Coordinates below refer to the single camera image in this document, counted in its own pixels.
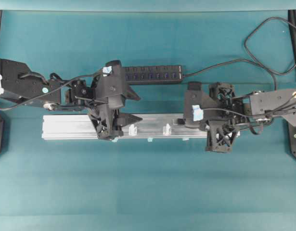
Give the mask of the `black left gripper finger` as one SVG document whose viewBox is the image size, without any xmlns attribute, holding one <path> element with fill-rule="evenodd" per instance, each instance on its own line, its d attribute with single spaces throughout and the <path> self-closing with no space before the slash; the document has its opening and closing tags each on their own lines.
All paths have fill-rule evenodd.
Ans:
<svg viewBox="0 0 296 231">
<path fill-rule="evenodd" d="M 120 113 L 118 116 L 118 125 L 125 127 L 142 121 L 141 117 L 129 113 Z"/>
</svg>

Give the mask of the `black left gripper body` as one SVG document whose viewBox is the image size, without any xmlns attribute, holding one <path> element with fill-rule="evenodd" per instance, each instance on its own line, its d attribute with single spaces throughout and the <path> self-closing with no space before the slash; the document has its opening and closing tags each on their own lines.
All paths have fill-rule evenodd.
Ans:
<svg viewBox="0 0 296 231">
<path fill-rule="evenodd" d="M 88 117 L 98 139 L 114 140 L 123 135 L 122 127 L 115 125 L 119 110 L 109 108 L 108 98 L 95 96 L 97 85 L 97 79 L 94 79 L 90 86 L 87 86 L 84 80 L 72 81 L 68 85 L 69 90 L 65 93 L 65 102 L 88 110 Z"/>
</svg>

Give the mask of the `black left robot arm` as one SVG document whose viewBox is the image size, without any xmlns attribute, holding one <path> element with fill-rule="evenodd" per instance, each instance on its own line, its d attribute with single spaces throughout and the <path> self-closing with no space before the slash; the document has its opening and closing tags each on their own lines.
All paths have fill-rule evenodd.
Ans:
<svg viewBox="0 0 296 231">
<path fill-rule="evenodd" d="M 0 59 L 0 98 L 14 103 L 0 111 L 22 105 L 48 111 L 87 110 L 97 137 L 111 141 L 123 136 L 123 127 L 142 121 L 141 117 L 120 111 L 126 100 L 140 100 L 124 74 L 120 61 L 110 61 L 93 74 L 63 80 L 51 73 L 46 79 L 25 63 Z"/>
</svg>

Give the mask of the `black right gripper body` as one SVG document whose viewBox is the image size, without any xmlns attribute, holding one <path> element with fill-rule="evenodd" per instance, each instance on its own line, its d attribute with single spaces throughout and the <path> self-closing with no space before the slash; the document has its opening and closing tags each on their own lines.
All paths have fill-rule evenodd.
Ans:
<svg viewBox="0 0 296 231">
<path fill-rule="evenodd" d="M 216 105 L 205 107 L 206 151 L 228 153 L 247 122 L 243 99 L 235 95 L 233 85 L 220 82 L 209 85 L 209 97 Z"/>
</svg>

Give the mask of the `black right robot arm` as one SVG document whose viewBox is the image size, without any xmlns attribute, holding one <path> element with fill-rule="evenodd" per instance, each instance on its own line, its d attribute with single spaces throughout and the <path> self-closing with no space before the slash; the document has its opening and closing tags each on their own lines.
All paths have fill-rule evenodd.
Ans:
<svg viewBox="0 0 296 231">
<path fill-rule="evenodd" d="M 204 102 L 202 124 L 207 131 L 206 151 L 228 153 L 238 133 L 260 135 L 275 118 L 296 128 L 296 89 L 252 92 L 236 96 L 233 88 L 210 87 L 211 101 Z"/>
</svg>

